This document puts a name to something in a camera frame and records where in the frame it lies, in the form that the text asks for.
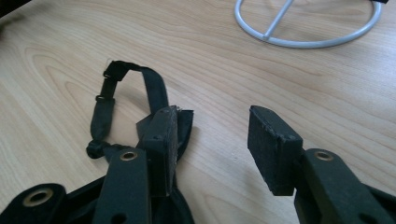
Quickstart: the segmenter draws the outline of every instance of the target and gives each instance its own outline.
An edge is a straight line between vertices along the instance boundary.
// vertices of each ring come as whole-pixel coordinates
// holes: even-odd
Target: adjustable strap
[[[114,92],[119,81],[129,70],[140,71],[145,81],[148,93],[150,115],[136,124],[139,140],[143,139],[146,130],[157,111],[168,106],[166,88],[161,76],[154,70],[134,63],[121,61],[112,62],[104,72],[105,81],[100,95],[96,96],[96,105],[91,123],[92,141],[88,144],[87,153],[97,159],[106,156],[110,161],[112,155],[126,148],[121,145],[110,145],[104,139],[108,136],[113,118],[115,99]],[[183,155],[190,139],[193,111],[177,111],[177,160]],[[190,208],[181,191],[177,188],[176,174],[174,175],[172,192],[169,197],[151,198],[153,224],[193,224]]]
[[[108,136],[113,120],[114,104],[116,103],[114,92],[118,82],[126,76],[129,70],[139,71],[143,75],[148,93],[148,104],[151,114],[159,109],[169,106],[165,84],[162,77],[154,70],[139,66],[135,63],[113,61],[104,72],[105,81],[100,95],[96,96],[96,106],[93,111],[91,122],[92,141],[88,144],[87,154],[92,159],[104,156],[104,148],[109,143],[104,139]]]

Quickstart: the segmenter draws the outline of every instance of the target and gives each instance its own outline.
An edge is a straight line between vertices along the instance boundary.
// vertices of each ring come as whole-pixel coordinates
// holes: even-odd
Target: wood grain
[[[246,0],[265,30],[281,7]],[[390,1],[367,35],[328,49],[284,49],[247,35],[231,0],[36,0],[0,19],[0,211],[22,190],[68,191],[106,173],[85,154],[94,97],[111,60],[162,74],[170,103],[195,111],[178,182],[196,223],[297,223],[292,197],[267,189],[247,149],[248,109],[275,110],[340,155],[364,183],[396,194],[396,29]],[[318,40],[369,18],[361,0],[296,0],[275,35]],[[109,141],[134,146],[149,113],[140,76],[118,86]]]

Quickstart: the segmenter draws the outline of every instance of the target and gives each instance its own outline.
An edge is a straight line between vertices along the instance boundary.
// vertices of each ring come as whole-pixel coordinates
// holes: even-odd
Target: white wire base
[[[356,38],[361,37],[362,35],[367,34],[373,27],[374,25],[379,21],[379,18],[381,16],[382,12],[382,4],[376,1],[372,1],[373,3],[373,14],[370,20],[362,26],[359,30],[355,31],[352,34],[349,35],[344,35],[341,37],[337,37],[334,39],[328,39],[328,40],[320,40],[320,41],[292,41],[292,40],[285,40],[285,39],[279,39],[275,37],[271,37],[272,32],[275,30],[276,26],[282,19],[282,17],[285,15],[286,11],[288,8],[291,6],[291,3],[293,0],[287,0],[285,5],[280,9],[278,14],[276,15],[275,19],[271,23],[270,27],[265,33],[260,33],[253,28],[251,28],[249,25],[247,25],[242,19],[241,16],[241,5],[244,2],[244,0],[237,0],[235,4],[235,9],[234,9],[234,14],[236,17],[236,21],[238,24],[244,29],[248,34],[253,35],[254,37],[260,39],[261,41],[278,45],[281,47],[286,47],[286,48],[294,48],[294,49],[319,49],[319,48],[327,48],[327,47],[332,47],[336,45],[341,45],[344,44],[348,41],[354,40]]]

